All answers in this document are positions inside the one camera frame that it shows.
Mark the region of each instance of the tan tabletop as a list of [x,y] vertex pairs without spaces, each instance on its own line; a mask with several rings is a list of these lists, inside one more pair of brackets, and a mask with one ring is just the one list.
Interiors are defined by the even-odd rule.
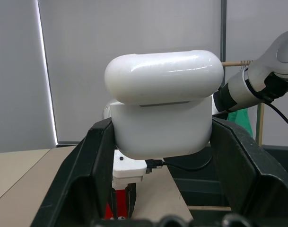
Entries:
[[[73,149],[0,153],[0,227],[31,225],[62,161]],[[137,183],[132,218],[157,221],[169,214],[192,219],[168,169],[163,167]]]

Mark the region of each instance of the black plastic part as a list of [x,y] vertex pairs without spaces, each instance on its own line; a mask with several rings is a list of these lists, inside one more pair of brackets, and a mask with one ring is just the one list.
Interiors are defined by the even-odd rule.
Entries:
[[[109,195],[113,194],[114,131],[111,119],[106,119],[96,123],[64,160],[32,226],[238,227],[246,226],[245,218],[254,227],[278,223],[288,226],[288,174],[277,160],[260,148],[245,129],[221,119],[213,119],[211,146],[214,166],[232,211],[243,216],[204,223],[200,222],[202,219],[194,220],[190,224],[172,216],[159,223],[100,220]],[[126,197],[131,202],[128,205],[131,215],[136,193],[133,185],[129,187]]]
[[219,91],[215,92],[213,94],[213,99],[219,112],[224,110],[230,112],[229,109],[237,104],[230,94],[229,83],[225,84]]
[[163,166],[163,161],[160,159],[147,159],[145,160],[147,169],[156,169]]
[[288,82],[279,78],[273,72],[265,79],[264,84],[266,87],[260,92],[256,92],[253,89],[248,79],[245,80],[245,83],[255,97],[268,103],[273,102],[276,98],[284,96],[288,91]]
[[288,217],[288,173],[241,126],[213,119],[214,165],[233,212]]
[[[262,148],[272,155],[288,173],[288,147],[263,145]],[[213,149],[206,146],[200,152],[186,156],[167,157],[164,160],[178,165],[198,166],[208,159]],[[198,172],[185,172],[170,166],[168,169],[188,206],[229,206],[220,187],[213,162]],[[191,212],[195,216],[201,216],[200,213],[204,213],[197,210]]]
[[31,226],[89,226],[105,214],[112,181],[111,118],[95,123],[63,161]]
[[136,184],[135,183],[128,184],[128,186],[125,188],[125,193],[126,193],[127,215],[128,218],[131,218],[136,201]]
[[110,210],[111,210],[111,212],[113,214],[113,218],[117,219],[118,218],[118,214],[117,214],[117,198],[116,198],[115,189],[112,188],[112,187],[111,187],[111,190],[110,190],[108,204],[109,204]]

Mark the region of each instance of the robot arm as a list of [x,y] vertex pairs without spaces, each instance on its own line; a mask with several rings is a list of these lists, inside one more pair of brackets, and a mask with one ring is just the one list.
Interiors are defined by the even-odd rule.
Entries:
[[213,53],[128,54],[113,59],[105,85],[118,149],[132,159],[188,155],[208,143],[212,98],[223,80]]
[[288,31],[213,94],[212,115],[271,103],[288,92]]

